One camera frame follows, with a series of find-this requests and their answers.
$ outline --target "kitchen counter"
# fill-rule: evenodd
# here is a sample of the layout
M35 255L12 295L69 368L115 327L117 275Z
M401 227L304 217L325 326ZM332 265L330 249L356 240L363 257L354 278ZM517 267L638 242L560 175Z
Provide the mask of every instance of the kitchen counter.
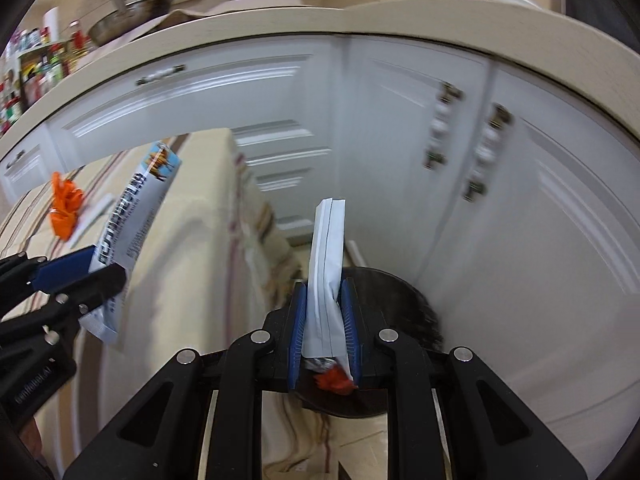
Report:
M223 41L312 33L406 36L492 54L574 90L640 139L640 56L610 36L554 12L490 0L389 0L346 9L244 10L135 40L83 67L36 102L0 139L0 158L73 99L137 66Z

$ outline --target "frying pan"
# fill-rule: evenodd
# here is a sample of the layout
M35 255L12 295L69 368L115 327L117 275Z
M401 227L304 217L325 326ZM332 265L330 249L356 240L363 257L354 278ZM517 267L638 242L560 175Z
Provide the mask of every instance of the frying pan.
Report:
M169 12L173 0L140 0L126 4L124 0L112 0L116 9L89 29L89 37L98 46L103 46Z

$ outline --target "blue gripper pad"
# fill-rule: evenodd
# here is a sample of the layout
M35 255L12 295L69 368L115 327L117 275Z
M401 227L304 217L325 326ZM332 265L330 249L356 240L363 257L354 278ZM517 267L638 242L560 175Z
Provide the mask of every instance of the blue gripper pad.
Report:
M296 301L296 317L293 321L291 342L289 344L289 373L287 377L287 386L289 387L289 390L293 390L298 382L298 375L300 374L300 357L302 355L302 338L305 335L306 285L303 284L300 286L298 291L298 297L293 300Z
M349 368L353 383L358 386L360 383L360 341L356 320L353 314L353 303L351 291L347 280L342 280L340 285L340 309L342 310L342 321L344 322L344 335L347 339L347 357L349 358Z
M89 273L89 264L94 256L95 245L60 256L42 264L31 277L33 290L51 294Z

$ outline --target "white paper package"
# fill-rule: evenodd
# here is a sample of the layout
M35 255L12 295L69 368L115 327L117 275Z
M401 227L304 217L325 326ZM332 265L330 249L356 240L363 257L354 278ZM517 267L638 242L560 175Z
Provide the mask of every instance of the white paper package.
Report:
M306 293L305 358L335 357L350 379L338 292L344 251L344 200L327 198L316 208Z
M133 267L179 166L180 158L166 144L156 142L138 165L102 230L89 272L115 262L124 267L127 283L120 294L81 318L80 325L105 343L112 344L118 338Z

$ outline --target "striped tablecloth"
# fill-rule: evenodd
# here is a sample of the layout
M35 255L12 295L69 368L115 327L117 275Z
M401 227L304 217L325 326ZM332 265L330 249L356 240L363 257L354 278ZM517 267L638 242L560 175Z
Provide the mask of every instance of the striped tablecloth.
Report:
M231 132L207 130L165 139L182 159L134 268L117 343L78 336L78 373L37 415L44 456L62 473L136 391L181 348L227 348L282 306L300 264L277 231ZM71 171L85 209L106 193L119 196L149 145ZM50 186L33 189L0 226L1 256L27 251L56 258L95 244L108 211L70 247L49 224ZM17 316L46 302L35 294ZM309 474L330 465L328 419L302 410L295 398L264 396L263 463L277 478L300 461Z

